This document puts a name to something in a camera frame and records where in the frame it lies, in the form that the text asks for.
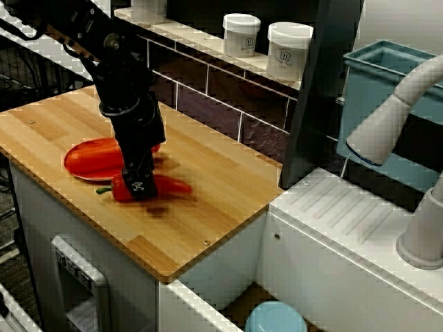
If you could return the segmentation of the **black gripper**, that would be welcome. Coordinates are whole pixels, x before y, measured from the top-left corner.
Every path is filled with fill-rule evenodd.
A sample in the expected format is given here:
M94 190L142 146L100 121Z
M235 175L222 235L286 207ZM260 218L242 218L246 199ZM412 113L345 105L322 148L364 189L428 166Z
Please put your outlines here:
M99 104L101 114L111 120L125 167L122 178L135 201L157 197L152 148L165 142L165 129L155 92L143 93L132 108L112 109Z

